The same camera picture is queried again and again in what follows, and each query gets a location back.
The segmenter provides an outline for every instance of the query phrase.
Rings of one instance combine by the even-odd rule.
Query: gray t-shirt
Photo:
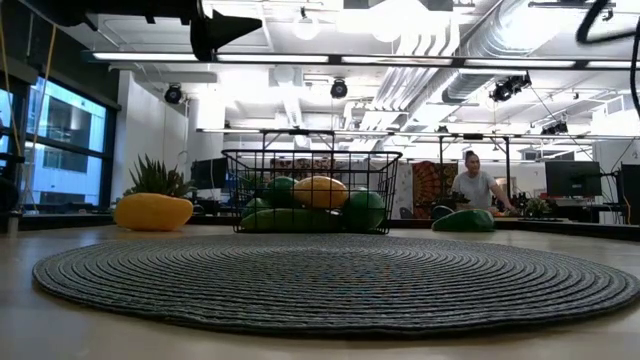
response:
[[[491,187],[496,184],[493,176],[480,171],[475,177],[469,177],[468,172],[458,174],[453,179],[452,191],[463,194],[471,200],[469,205],[478,209],[491,207]]]

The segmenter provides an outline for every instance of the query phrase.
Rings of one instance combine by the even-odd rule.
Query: fluorescent light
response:
[[[524,76],[527,74],[526,70],[505,70],[505,69],[460,69],[460,74],[469,75],[509,75],[509,76]]]
[[[136,52],[94,52],[91,53],[96,60],[102,61],[176,61],[194,62],[198,61],[196,56],[189,53],[136,53]]]
[[[327,84],[331,79],[333,79],[333,77],[329,75],[324,75],[324,74],[304,74],[302,76],[303,81],[308,81],[308,82],[317,81],[317,82],[324,82]]]
[[[587,69],[589,68],[610,68],[610,69],[628,70],[628,69],[631,69],[631,61],[590,61],[587,64]]]
[[[355,135],[355,136],[393,136],[393,131],[336,131],[336,135]]]
[[[542,59],[468,59],[465,66],[486,67],[518,67],[518,68],[570,68],[575,65],[572,60],[542,60]]]
[[[344,64],[449,66],[452,59],[420,56],[343,56]]]
[[[260,130],[256,129],[198,129],[200,132],[207,133],[224,133],[224,134],[258,134]]]
[[[419,137],[438,137],[438,136],[450,136],[445,133],[428,133],[428,132],[397,132],[396,136],[419,136]]]
[[[279,55],[279,54],[217,54],[221,63],[291,63],[291,64],[327,64],[327,55]]]

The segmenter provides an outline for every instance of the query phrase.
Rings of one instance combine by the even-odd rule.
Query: colorful poster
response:
[[[430,161],[413,164],[413,217],[431,218],[431,204],[451,193],[453,179],[458,175],[458,164],[444,164],[442,178],[440,164]]]

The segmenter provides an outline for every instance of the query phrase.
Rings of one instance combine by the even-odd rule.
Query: spotlight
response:
[[[171,84],[166,93],[164,100],[169,104],[179,105],[184,100],[180,84]]]
[[[331,97],[334,99],[342,99],[347,96],[347,92],[349,89],[347,88],[347,84],[345,84],[344,79],[335,79],[333,81],[333,85],[331,86]]]
[[[569,132],[569,127],[567,126],[566,122],[559,122],[558,125],[556,125],[556,131],[559,134],[566,134]]]
[[[496,88],[489,94],[489,97],[495,102],[505,102],[531,84],[528,72],[524,76],[509,76],[507,80],[496,82]]]
[[[540,135],[556,135],[569,133],[569,127],[565,121],[558,121],[542,129]]]

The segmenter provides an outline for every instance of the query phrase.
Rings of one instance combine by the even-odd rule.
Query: round woven rug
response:
[[[637,278],[510,246],[365,235],[111,242],[38,262],[48,292],[154,320],[278,336],[520,329],[636,300]]]

